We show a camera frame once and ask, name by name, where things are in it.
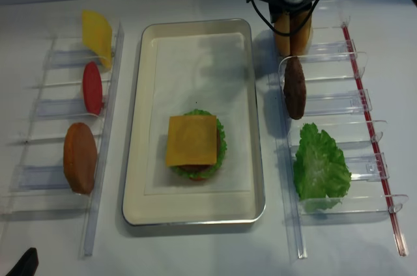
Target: white table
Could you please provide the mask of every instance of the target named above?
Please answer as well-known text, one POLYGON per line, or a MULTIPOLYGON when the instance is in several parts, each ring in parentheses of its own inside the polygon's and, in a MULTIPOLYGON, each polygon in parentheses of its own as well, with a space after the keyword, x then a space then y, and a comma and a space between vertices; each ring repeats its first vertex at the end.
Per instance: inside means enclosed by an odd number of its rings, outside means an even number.
MULTIPOLYGON (((261 146, 266 187, 266 211, 246 233, 143 237, 124 223, 121 171, 132 74, 137 66, 140 36, 152 23, 243 18, 252 27, 255 64, 276 64, 270 51, 272 35, 245 0, 82 0, 0 7, 0 106, 13 107, 7 95, 16 94, 30 75, 31 57, 42 51, 31 36, 38 32, 37 20, 52 12, 89 8, 119 18, 125 31, 119 88, 104 178, 94 255, 80 259, 79 235, 68 233, 82 225, 76 214, 30 221, 23 217, 7 229, 0 275, 5 274, 30 246, 38 249, 37 275, 415 275, 417 270, 417 173, 414 142, 417 140, 417 19, 409 0, 347 0, 351 15, 349 30, 358 50, 369 55, 364 85, 369 89, 374 119, 389 123, 381 147, 386 154, 393 193, 406 193, 410 201, 398 218, 410 255, 400 258, 389 220, 376 223, 306 227, 309 258, 292 260, 276 168, 274 138, 269 135, 264 106, 258 97, 261 146)), ((259 3, 267 15, 265 4, 259 3)), ((260 79, 257 86, 265 85, 260 79)), ((0 116, 1 144, 12 119, 0 116)), ((16 154, 2 146, 2 168, 13 168, 16 154)))

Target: burger patty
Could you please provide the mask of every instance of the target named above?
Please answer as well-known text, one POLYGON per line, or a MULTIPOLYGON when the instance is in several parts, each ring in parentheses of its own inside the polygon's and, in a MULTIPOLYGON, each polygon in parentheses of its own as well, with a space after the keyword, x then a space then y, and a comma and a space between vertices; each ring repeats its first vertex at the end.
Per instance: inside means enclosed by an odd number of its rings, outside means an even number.
POLYGON ((289 116, 299 120, 304 115, 307 90, 306 79, 298 57, 292 57, 287 62, 283 91, 289 116))
MULTIPOLYGON (((221 145, 222 145, 222 139, 220 138, 220 131, 219 129, 217 129, 217 156, 220 153, 221 145)), ((197 164, 190 165, 189 164, 189 165, 179 165, 178 167, 186 172, 200 173, 200 172, 207 171, 209 168, 212 167, 212 165, 197 165, 197 164)))

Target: red stripe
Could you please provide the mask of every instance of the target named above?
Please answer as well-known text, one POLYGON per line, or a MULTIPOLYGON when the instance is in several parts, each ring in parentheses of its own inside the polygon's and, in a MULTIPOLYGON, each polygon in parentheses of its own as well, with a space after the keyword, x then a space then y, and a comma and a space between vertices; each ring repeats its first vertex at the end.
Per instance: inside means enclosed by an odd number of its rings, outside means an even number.
MULTIPOLYGON (((349 31, 348 31, 347 26, 345 24, 342 25, 342 29, 343 29, 343 34, 345 35, 346 41, 351 40, 351 37, 349 35, 349 31)), ((347 43, 347 48, 348 48, 349 52, 354 51, 353 47, 350 43, 347 43)), ((364 89, 364 86, 362 84, 362 79, 359 75, 358 63, 356 62, 356 57, 354 55, 351 55, 351 63, 352 63, 352 69, 353 69, 355 79, 356 79, 356 86, 358 87, 358 90, 362 90, 362 89, 364 89)), ((369 111, 364 111, 364 114, 365 114, 365 119, 367 121, 372 121, 371 113, 369 111)), ((369 122, 368 125, 367 125, 367 128, 369 130, 369 136, 371 138, 374 137, 375 136, 375 128, 373 127, 373 123, 369 122)), ((378 154, 378 153, 381 152, 380 149, 379 149, 379 145, 378 145, 377 141, 372 142, 372 147, 373 147, 373 151, 374 151, 375 154, 378 154)), ((385 166, 383 164, 378 164, 378 169, 379 169, 379 174, 381 176, 381 183, 382 183, 382 188, 384 189, 384 194, 386 196, 390 196, 391 195, 391 190, 390 190, 390 185, 388 183, 388 180, 386 179, 385 166)), ((387 204, 389 210, 394 207, 394 202, 393 202, 392 197, 386 197, 386 204, 387 204)), ((398 253, 401 256, 406 256, 407 255, 407 249, 405 247, 405 243, 404 243, 404 240, 403 240, 403 235, 401 233, 401 229, 399 228, 397 214, 390 212, 390 219, 391 219, 392 229, 394 230, 394 238, 395 238, 395 242, 397 243, 398 253)))

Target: brown patty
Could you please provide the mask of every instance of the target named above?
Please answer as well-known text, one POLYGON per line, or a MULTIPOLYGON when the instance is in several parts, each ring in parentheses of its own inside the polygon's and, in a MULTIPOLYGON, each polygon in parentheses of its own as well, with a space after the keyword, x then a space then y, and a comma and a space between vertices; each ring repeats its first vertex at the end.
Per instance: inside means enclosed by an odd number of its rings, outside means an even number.
POLYGON ((91 193, 96 162, 97 147, 90 128, 84 123, 74 123, 64 142, 64 174, 74 192, 91 193))
MULTIPOLYGON (((220 153, 221 143, 222 139, 220 138, 220 131, 217 129, 217 155, 220 153)), ((200 173, 208 170, 212 165, 179 165, 178 167, 186 172, 200 173)))
POLYGON ((299 120, 304 115, 306 107, 306 79, 298 57, 287 61, 284 84, 285 104, 291 118, 299 120))

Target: lettuce leaf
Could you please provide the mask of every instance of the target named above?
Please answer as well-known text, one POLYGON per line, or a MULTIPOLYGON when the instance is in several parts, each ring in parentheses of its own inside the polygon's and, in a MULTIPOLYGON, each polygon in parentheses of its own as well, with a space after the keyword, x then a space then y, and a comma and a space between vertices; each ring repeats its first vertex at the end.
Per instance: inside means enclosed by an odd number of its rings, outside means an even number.
MULTIPOLYGON (((300 200, 344 197, 351 186, 351 173, 336 141, 324 130, 319 133, 314 123, 302 127, 300 138, 294 162, 294 184, 300 200)), ((324 204, 324 208, 336 203, 324 204)))

